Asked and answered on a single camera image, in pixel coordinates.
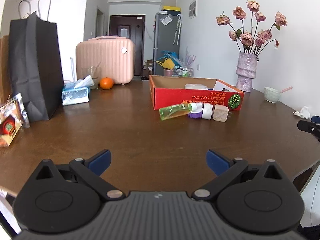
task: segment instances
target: rose bouquet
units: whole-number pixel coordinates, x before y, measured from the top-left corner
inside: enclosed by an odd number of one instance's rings
[[[234,29],[234,27],[231,25],[232,22],[230,22],[230,18],[224,13],[222,13],[219,17],[217,17],[217,23],[218,25],[230,25],[233,31],[229,31],[229,37],[231,40],[236,41],[238,48],[241,52],[241,48],[238,44],[238,40],[242,43],[243,51],[244,53],[249,53],[258,56],[263,49],[272,41],[276,41],[275,48],[277,49],[279,46],[279,42],[275,40],[271,40],[272,33],[271,29],[272,27],[276,27],[278,30],[280,30],[281,26],[287,26],[287,20],[283,14],[280,12],[277,12],[275,17],[275,22],[272,24],[270,29],[267,30],[261,30],[257,33],[258,29],[258,23],[264,22],[267,18],[259,12],[260,4],[256,1],[247,1],[247,8],[251,11],[251,31],[244,31],[244,22],[243,20],[247,18],[245,11],[237,6],[236,9],[233,10],[232,14],[236,17],[236,19],[239,19],[242,21],[242,28],[238,29],[237,31]],[[257,24],[255,26],[255,32],[254,35],[252,35],[253,30],[253,14],[256,18]]]

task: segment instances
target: straw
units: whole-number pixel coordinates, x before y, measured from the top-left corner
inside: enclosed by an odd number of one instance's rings
[[[286,89],[281,90],[280,93],[287,92],[287,91],[289,91],[289,90],[291,90],[291,89],[293,89],[293,87],[288,87],[288,88],[286,88]]]

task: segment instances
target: vase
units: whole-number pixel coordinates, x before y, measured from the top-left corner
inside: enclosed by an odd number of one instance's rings
[[[236,70],[236,73],[238,74],[236,88],[244,92],[251,92],[252,79],[256,78],[256,71],[257,56],[240,52]]]

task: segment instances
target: black shopping bag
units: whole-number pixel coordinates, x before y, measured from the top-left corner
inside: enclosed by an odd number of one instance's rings
[[[64,86],[56,23],[43,21],[36,12],[11,21],[9,75],[12,93],[21,93],[30,121],[49,120],[61,104]]]

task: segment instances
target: small ceramic bowl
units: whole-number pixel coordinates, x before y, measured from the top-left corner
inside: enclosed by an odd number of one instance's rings
[[[278,90],[269,87],[264,87],[263,94],[265,100],[271,103],[276,103],[281,96],[281,93]]]

